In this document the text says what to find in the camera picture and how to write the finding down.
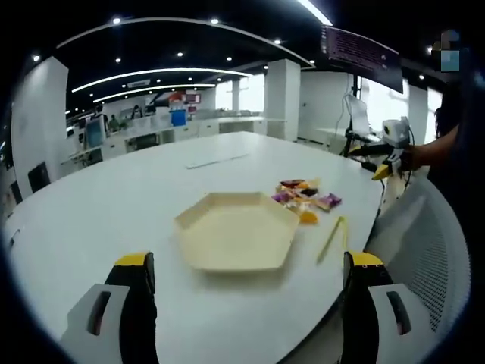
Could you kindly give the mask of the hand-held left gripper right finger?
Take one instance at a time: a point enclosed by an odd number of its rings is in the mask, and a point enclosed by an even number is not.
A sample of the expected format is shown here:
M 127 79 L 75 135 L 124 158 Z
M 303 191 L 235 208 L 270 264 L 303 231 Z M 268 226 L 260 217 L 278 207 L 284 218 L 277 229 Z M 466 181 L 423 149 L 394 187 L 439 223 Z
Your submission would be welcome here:
M 433 349 L 430 315 L 370 253 L 344 254 L 341 363 L 423 363 Z

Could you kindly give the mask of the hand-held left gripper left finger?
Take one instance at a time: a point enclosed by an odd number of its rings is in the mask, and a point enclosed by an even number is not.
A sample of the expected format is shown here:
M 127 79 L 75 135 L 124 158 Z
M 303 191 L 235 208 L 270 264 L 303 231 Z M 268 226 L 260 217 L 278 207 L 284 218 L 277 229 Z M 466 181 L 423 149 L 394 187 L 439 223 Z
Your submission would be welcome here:
M 75 363 L 156 363 L 156 318 L 153 253 L 125 255 L 69 311 L 60 346 Z

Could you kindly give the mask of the person's right hand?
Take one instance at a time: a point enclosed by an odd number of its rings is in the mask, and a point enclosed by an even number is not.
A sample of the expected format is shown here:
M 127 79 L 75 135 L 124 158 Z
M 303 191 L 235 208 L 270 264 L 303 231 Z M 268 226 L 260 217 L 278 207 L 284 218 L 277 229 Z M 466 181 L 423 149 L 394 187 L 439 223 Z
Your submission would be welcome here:
M 401 160 L 403 171 L 416 171 L 425 165 L 429 165 L 425 146 L 408 146 L 404 149 Z

